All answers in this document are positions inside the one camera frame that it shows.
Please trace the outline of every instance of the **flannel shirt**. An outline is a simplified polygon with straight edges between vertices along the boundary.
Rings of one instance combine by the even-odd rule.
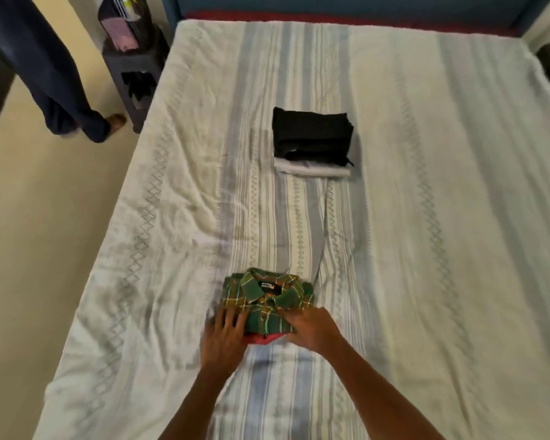
[[[254,267],[245,273],[227,276],[222,287],[222,305],[235,305],[237,311],[250,308],[244,332],[270,335],[291,332],[292,327],[277,308],[301,309],[313,306],[311,283],[287,273],[272,273]]]

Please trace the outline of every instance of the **hand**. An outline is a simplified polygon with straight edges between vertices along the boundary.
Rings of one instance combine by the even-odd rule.
[[[201,371],[227,380],[241,363],[247,344],[243,341],[249,309],[238,315],[235,306],[221,307],[213,324],[207,325],[202,338]]]
[[[279,309],[279,315],[290,323],[297,333],[286,335],[287,341],[305,347],[327,358],[344,338],[338,326],[323,307],[302,309]]]

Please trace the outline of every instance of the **folded black clothing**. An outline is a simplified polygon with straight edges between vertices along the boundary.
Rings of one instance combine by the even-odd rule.
[[[354,126],[344,114],[273,109],[275,157],[333,163],[344,167]]]

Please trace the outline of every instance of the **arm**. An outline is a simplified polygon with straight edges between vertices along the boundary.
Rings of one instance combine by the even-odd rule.
[[[354,402],[370,438],[444,440],[432,424],[348,344],[330,313],[310,307],[282,311],[297,331],[287,340],[322,355]]]
[[[159,440],[206,438],[218,395],[246,351],[243,335],[248,316],[248,311],[240,314],[235,324],[234,307],[228,308],[226,318],[225,310],[219,309],[215,323],[206,326],[198,377]]]

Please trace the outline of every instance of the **bedsheet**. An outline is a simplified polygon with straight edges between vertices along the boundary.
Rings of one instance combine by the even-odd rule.
[[[347,112],[350,179],[273,169],[274,106]],[[550,439],[550,85],[520,40],[180,23],[35,439],[156,439],[225,276],[312,281],[447,439]],[[250,347],[210,438],[364,439],[317,355]]]

